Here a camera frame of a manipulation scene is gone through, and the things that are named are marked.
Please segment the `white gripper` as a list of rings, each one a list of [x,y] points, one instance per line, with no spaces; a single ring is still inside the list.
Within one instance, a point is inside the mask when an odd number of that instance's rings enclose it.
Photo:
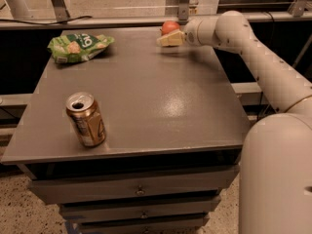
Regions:
[[[215,21],[213,19],[192,19],[185,27],[184,33],[177,29],[156,40],[158,46],[174,47],[186,42],[193,46],[212,46],[214,39]]]

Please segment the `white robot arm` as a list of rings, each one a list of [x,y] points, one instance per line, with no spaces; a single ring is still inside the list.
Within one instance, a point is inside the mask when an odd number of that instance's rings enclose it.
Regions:
[[[193,19],[156,43],[211,46],[241,57],[274,113],[244,140],[239,234],[312,234],[312,83],[258,40],[236,11]]]

